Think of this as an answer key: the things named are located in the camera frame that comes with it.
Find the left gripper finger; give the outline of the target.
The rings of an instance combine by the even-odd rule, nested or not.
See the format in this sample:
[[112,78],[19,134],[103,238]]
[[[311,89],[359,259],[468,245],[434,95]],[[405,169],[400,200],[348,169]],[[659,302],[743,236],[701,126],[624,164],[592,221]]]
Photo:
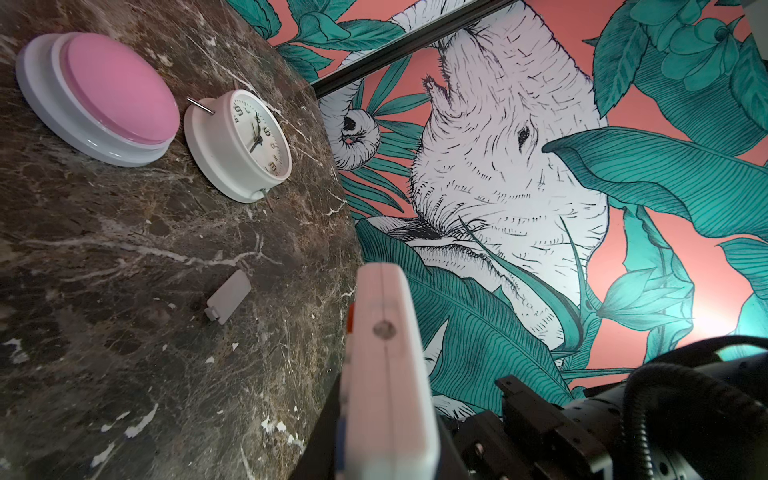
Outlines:
[[338,375],[326,397],[306,448],[289,476],[290,480],[335,479],[336,437],[340,416],[340,383],[341,375]]

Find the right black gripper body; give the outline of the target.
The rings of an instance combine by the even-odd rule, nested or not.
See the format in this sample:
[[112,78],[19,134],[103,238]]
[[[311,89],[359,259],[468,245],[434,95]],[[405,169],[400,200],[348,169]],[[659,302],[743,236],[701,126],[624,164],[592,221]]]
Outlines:
[[454,445],[481,479],[610,479],[612,403],[597,397],[551,404],[514,376],[495,382],[502,415],[474,415]]

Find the white remote control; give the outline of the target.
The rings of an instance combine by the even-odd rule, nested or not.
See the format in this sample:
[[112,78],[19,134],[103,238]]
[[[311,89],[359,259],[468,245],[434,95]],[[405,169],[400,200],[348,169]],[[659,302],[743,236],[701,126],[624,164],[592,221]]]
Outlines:
[[357,272],[339,387],[338,479],[432,479],[440,437],[408,281],[392,263]]

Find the grey remote battery cover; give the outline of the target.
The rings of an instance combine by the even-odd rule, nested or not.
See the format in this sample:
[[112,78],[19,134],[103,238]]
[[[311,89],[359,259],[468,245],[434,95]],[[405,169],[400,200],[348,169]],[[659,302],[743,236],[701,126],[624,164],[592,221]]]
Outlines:
[[206,301],[204,310],[210,321],[223,325],[251,292],[246,273],[235,271]]

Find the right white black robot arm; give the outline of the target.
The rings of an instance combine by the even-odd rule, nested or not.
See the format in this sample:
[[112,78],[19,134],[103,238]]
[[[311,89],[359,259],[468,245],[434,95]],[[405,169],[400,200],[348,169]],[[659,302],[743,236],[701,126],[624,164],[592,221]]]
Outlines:
[[441,479],[763,479],[767,342],[702,340],[560,407],[513,376],[441,433]]

